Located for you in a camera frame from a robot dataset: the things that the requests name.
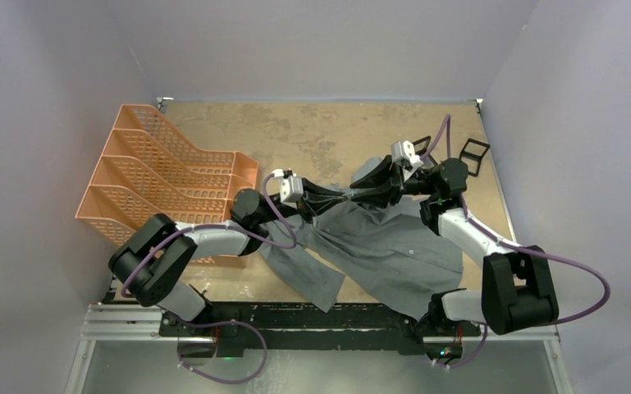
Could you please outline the grey button-up shirt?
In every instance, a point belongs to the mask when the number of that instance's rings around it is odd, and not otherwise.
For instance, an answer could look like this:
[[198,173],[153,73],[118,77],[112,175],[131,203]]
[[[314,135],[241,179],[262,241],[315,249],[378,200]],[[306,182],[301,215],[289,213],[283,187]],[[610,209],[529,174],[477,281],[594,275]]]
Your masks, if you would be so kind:
[[394,311],[419,319],[432,295],[455,289],[462,252],[421,221],[419,202],[403,198],[388,208],[337,204],[306,222],[288,219],[262,226],[275,245],[259,254],[289,287],[323,312],[336,303],[346,278]]

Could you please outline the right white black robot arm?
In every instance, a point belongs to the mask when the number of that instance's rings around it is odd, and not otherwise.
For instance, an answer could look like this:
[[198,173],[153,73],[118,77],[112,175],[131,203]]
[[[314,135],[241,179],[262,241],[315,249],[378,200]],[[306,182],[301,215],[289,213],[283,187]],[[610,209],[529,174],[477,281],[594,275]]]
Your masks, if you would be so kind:
[[487,325],[496,334],[555,323],[559,305],[549,263],[542,249],[505,243],[466,207],[469,170],[458,158],[413,169],[386,156],[350,184],[352,201],[386,208],[404,195],[421,195],[420,217],[435,235],[450,241],[482,270],[480,291],[436,293],[428,305],[428,323],[447,334],[460,322]]

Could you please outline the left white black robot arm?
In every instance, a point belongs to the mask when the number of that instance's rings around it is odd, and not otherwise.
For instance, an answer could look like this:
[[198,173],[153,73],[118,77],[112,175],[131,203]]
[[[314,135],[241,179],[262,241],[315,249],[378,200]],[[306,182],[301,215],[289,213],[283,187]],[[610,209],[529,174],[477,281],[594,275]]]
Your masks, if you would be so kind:
[[170,312],[190,335],[200,336],[211,327],[212,314],[209,300],[181,280],[190,261],[245,256],[264,244],[293,249],[297,240],[288,218],[312,219],[347,200],[340,191],[276,170],[259,190],[239,191],[223,222],[191,224],[153,215],[112,254],[108,267],[121,280],[124,297]]

